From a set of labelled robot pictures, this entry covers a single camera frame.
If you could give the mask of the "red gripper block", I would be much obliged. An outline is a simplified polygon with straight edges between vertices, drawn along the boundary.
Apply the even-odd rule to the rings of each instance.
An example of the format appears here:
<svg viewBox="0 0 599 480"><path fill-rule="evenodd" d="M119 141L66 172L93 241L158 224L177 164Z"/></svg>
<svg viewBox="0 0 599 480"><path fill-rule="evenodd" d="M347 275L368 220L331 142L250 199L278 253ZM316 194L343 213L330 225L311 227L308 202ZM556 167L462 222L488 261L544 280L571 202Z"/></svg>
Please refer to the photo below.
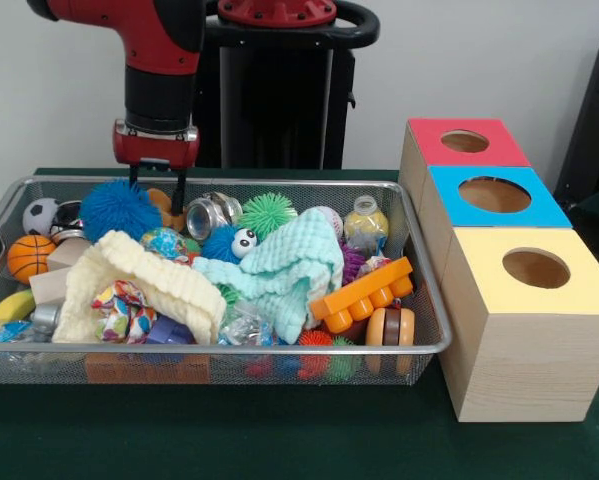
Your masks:
<svg viewBox="0 0 599 480"><path fill-rule="evenodd" d="M157 165L177 171L172 196L172 215L183 213L187 168L195 165L200 144L196 126L167 134L148 133L116 119L113 128L113 152L120 164L129 165L129 185L137 185L139 165Z"/></svg>

